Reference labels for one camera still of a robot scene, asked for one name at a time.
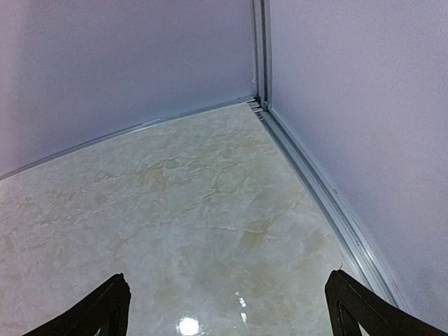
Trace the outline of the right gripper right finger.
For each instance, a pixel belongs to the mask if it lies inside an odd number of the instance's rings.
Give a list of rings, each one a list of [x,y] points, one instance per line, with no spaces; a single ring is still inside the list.
[[[333,335],[446,335],[394,307],[343,270],[333,270],[325,284]]]

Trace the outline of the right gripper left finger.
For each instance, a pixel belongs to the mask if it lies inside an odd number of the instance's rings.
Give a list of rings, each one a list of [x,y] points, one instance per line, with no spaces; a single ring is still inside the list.
[[[27,335],[126,336],[131,296],[124,274],[114,274],[72,308]]]

